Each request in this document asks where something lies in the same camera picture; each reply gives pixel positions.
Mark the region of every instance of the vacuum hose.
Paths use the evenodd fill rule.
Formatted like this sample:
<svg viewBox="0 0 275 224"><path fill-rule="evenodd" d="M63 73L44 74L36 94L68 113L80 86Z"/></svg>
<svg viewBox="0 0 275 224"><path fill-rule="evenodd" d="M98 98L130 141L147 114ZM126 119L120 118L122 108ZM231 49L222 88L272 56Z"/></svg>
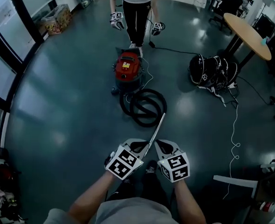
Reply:
<svg viewBox="0 0 275 224"><path fill-rule="evenodd" d="M163 110L161 111L160 106L156 101L154 101L153 99L151 99L149 97L143 96L144 93L154 94L158 98L158 100L162 103ZM152 106L154 106L154 108L156 109L156 113L143 107L140 104L143 101L146 101L149 104L151 104ZM138 125L140 125L142 127L153 127L153 126L157 125L160 122L163 114L166 113L166 110L167 110L165 98L162 96L162 94L160 94L159 92L152 90L152 89L143 89L143 90L136 92L131 98L131 101L129 104L129 110L127 110L127 108L125 107L124 93L121 92L120 93L120 105L121 105L123 112L125 114L131 116L133 118L133 120ZM134 107L138 108L139 110L143 111L144 113L135 113ZM139 120L140 118L155 118L155 119L151 123L144 123Z"/></svg>

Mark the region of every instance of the dark green floor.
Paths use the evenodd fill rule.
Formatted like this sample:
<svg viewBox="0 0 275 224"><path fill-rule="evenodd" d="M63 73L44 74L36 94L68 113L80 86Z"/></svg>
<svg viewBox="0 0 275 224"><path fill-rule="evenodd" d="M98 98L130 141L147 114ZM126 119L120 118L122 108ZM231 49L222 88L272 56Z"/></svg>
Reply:
<svg viewBox="0 0 275 224"><path fill-rule="evenodd" d="M159 0L158 7L166 29L153 38L157 46L212 56L232 38L207 22L206 11L170 0ZM51 208L66 210L104 172L103 161L118 144L128 138L149 140L154 132L125 116L110 93L115 47L130 42L125 30L110 27L109 18L109 0L97 0L77 13L63 34L50 37L38 50L14 98L6 148L22 172L22 214L29 223L42 223ZM235 109L189 82L192 55L155 50L147 43L144 58L154 76L148 88L161 92L168 104L158 138L186 151L191 165L187 183L196 193L213 175L229 175ZM239 61L248 52L241 47ZM274 79L259 57L249 61L241 76L265 98L275 95ZM243 167L275 157L275 106L266 106L242 80L238 84L234 140L241 147L234 151L240 159L232 163L233 177ZM145 161L150 159L156 159L154 149ZM170 194L171 184L159 177Z"/></svg>

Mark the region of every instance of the forearm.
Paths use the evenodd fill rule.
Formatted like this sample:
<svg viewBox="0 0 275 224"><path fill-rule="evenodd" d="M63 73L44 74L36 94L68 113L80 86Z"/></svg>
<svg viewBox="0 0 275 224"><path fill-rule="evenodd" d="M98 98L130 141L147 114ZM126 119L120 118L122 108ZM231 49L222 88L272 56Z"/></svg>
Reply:
<svg viewBox="0 0 275 224"><path fill-rule="evenodd" d="M69 215L80 223L87 223L97 212L115 177L106 171L96 183L86 190L70 207Z"/></svg>
<svg viewBox="0 0 275 224"><path fill-rule="evenodd" d="M160 22L158 8L157 8L157 0L151 0L151 8L154 14L155 22Z"/></svg>
<svg viewBox="0 0 275 224"><path fill-rule="evenodd" d="M205 224L204 214L193 198L184 180L175 182L175 194L183 224Z"/></svg>
<svg viewBox="0 0 275 224"><path fill-rule="evenodd" d="M116 11L116 0L110 0L110 13L114 13Z"/></svg>

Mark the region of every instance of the wooden tabletop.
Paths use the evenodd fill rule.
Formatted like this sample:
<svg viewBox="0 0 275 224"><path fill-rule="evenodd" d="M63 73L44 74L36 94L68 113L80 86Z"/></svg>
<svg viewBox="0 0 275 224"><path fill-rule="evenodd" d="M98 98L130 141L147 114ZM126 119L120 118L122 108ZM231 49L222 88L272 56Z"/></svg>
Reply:
<svg viewBox="0 0 275 224"><path fill-rule="evenodd" d="M260 58L270 61L271 53L267 45L262 45L261 36L244 19L225 13L224 19L229 27L249 46Z"/></svg>

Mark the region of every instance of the round table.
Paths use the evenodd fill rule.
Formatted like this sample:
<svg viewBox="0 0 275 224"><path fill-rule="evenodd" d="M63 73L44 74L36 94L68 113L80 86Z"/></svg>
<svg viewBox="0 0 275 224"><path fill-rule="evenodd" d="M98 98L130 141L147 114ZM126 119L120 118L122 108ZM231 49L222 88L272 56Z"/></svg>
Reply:
<svg viewBox="0 0 275 224"><path fill-rule="evenodd" d="M271 60L271 53L268 46L261 44L262 37L252 26L246 23L244 19L230 13L225 13L223 17L231 30L236 33L224 52L224 57L226 59L232 57L242 42L244 42L251 49L251 52L238 65L239 70L250 60L250 58L253 57L254 54L257 54L263 60Z"/></svg>

